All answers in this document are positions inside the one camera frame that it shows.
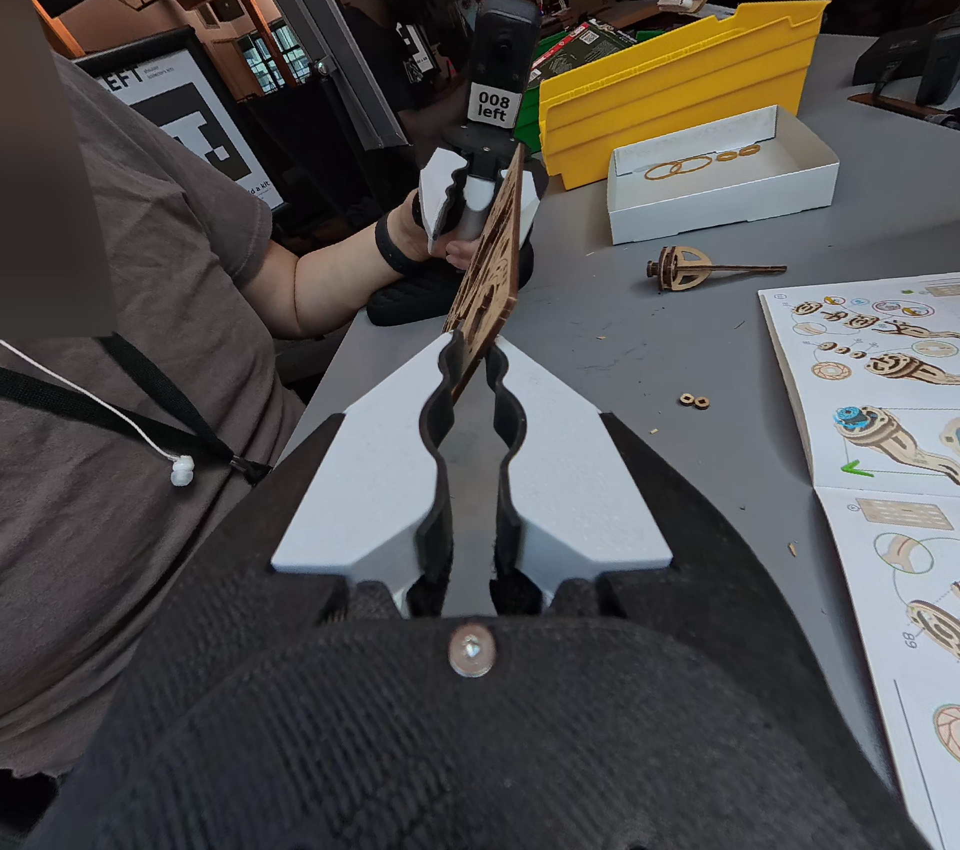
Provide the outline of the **green plastic bin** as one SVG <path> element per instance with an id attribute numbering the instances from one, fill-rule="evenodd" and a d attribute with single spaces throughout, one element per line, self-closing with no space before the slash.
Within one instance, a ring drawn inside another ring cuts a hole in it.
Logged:
<path id="1" fill-rule="evenodd" d="M 549 49 L 554 43 L 560 39 L 560 35 L 564 35 L 569 32 L 564 31 L 557 33 L 553 36 L 542 39 L 539 44 L 536 46 L 534 51 L 534 59 L 538 56 L 537 51 L 545 51 Z M 647 42 L 654 39 L 655 37 L 661 36 L 664 34 L 664 31 L 661 29 L 653 30 L 636 30 L 635 32 L 626 32 L 634 39 L 637 40 L 637 44 Z M 525 144 L 530 153 L 538 153 L 541 151 L 541 132 L 539 126 L 539 109 L 540 109 L 540 92 L 542 82 L 538 88 L 528 90 L 526 88 L 523 99 L 520 104 L 519 115 L 517 117 L 516 124 L 514 126 L 513 136 L 516 140 Z"/>

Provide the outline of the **person's left forearm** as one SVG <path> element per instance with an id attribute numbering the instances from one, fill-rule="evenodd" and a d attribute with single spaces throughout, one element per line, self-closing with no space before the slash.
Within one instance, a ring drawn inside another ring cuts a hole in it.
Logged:
<path id="1" fill-rule="evenodd" d="M 399 277 L 369 226 L 304 256 L 270 241 L 241 294 L 275 339 L 313 340 L 345 326 L 374 292 Z"/>

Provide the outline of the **person's left hand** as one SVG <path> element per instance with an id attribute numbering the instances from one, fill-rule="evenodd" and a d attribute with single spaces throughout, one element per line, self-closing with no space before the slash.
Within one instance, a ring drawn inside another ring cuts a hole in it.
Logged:
<path id="1" fill-rule="evenodd" d="M 477 236 L 472 240 L 463 239 L 456 232 L 448 232 L 437 237 L 432 247 L 428 246 L 428 234 L 421 223 L 419 192 L 413 189 L 404 202 L 403 252 L 411 259 L 419 262 L 431 259 L 445 261 L 451 267 L 466 271 L 473 263 L 474 257 L 481 243 Z"/>

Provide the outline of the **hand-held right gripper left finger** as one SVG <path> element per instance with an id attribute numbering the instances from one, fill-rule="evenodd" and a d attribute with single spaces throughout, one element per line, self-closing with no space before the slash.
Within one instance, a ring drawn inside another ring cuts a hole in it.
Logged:
<path id="1" fill-rule="evenodd" d="M 443 607 L 453 553 L 447 465 L 460 333 L 446 331 L 341 414 L 270 565 L 384 584 L 404 617 Z"/>

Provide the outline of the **white cardboard box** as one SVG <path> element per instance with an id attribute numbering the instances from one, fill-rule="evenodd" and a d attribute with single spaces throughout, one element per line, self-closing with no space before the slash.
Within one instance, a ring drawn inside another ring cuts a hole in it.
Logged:
<path id="1" fill-rule="evenodd" d="M 645 243 L 830 206 L 839 158 L 779 105 L 614 149 L 613 244 Z"/>

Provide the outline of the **wooden parts sheet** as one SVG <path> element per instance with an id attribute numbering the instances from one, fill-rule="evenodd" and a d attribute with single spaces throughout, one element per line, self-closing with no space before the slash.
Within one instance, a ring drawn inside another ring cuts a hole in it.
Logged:
<path id="1" fill-rule="evenodd" d="M 462 336 L 461 368 L 452 388 L 453 402 L 459 399 L 517 303 L 525 158 L 525 144 L 518 143 L 443 325 L 444 332 L 457 331 Z"/>

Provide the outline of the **black desk device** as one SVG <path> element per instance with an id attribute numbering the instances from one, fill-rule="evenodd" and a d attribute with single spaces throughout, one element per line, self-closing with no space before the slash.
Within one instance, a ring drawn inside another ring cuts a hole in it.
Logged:
<path id="1" fill-rule="evenodd" d="M 915 100 L 885 94 L 899 80 L 918 77 Z M 851 85 L 870 86 L 851 102 L 874 109 L 958 129 L 958 108 L 942 105 L 958 88 L 959 12 L 929 23 L 889 31 L 879 36 L 857 60 Z"/>

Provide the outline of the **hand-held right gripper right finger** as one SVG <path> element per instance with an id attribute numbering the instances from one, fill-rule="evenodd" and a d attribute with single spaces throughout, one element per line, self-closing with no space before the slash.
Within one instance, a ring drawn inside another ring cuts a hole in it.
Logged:
<path id="1" fill-rule="evenodd" d="M 538 615 L 570 580 L 660 571 L 673 553 L 602 413 L 504 336 L 486 355 L 499 466 L 494 577 L 500 615 Z"/>

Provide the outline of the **black framed marker sign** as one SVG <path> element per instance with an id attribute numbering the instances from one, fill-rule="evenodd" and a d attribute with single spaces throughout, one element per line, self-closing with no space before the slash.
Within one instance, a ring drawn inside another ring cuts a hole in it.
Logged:
<path id="1" fill-rule="evenodd" d="M 273 213 L 287 207 L 278 172 L 192 26 L 86 54 L 75 64 Z"/>

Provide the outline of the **grey framed panel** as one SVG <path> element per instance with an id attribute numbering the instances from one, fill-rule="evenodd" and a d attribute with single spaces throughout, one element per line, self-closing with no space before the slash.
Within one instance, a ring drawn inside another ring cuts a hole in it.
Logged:
<path id="1" fill-rule="evenodd" d="M 320 76 L 331 82 L 366 150 L 409 141 L 368 66 L 339 0 L 273 0 Z"/>

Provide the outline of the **red-edged kit box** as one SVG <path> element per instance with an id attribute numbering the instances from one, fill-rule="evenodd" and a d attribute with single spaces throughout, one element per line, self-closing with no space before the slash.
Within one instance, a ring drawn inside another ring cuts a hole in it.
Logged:
<path id="1" fill-rule="evenodd" d="M 633 36 L 596 18 L 589 18 L 534 58 L 527 90 L 539 88 L 547 79 L 576 70 L 586 64 L 638 44 Z"/>

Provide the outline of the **wooden shaft assembly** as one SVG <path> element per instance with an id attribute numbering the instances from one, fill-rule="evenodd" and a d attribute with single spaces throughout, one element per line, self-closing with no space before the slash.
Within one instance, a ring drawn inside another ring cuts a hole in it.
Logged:
<path id="1" fill-rule="evenodd" d="M 699 287 L 715 273 L 779 275 L 787 269 L 786 265 L 718 264 L 693 247 L 674 245 L 663 247 L 658 258 L 647 262 L 645 275 L 661 292 L 684 292 Z"/>

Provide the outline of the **illustrated instruction booklet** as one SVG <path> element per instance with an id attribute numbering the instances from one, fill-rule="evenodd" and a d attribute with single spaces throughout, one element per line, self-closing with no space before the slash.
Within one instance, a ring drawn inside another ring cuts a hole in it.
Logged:
<path id="1" fill-rule="evenodd" d="M 758 292 L 906 809 L 959 847 L 959 275 Z"/>

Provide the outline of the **black wristband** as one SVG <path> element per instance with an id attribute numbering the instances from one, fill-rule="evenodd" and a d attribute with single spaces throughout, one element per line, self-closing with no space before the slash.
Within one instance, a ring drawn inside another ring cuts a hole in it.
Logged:
<path id="1" fill-rule="evenodd" d="M 389 217 L 389 213 L 384 213 L 377 220 L 374 227 L 375 245 L 385 264 L 396 274 L 406 277 L 417 269 L 419 263 L 406 256 L 391 238 Z"/>

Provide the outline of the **yellow plastic bin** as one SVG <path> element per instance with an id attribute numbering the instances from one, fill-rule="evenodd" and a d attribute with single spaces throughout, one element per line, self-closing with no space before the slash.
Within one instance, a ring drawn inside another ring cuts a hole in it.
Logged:
<path id="1" fill-rule="evenodd" d="M 797 114 L 828 0 L 742 3 L 542 83 L 550 176 L 603 180 L 618 148 L 777 105 Z"/>

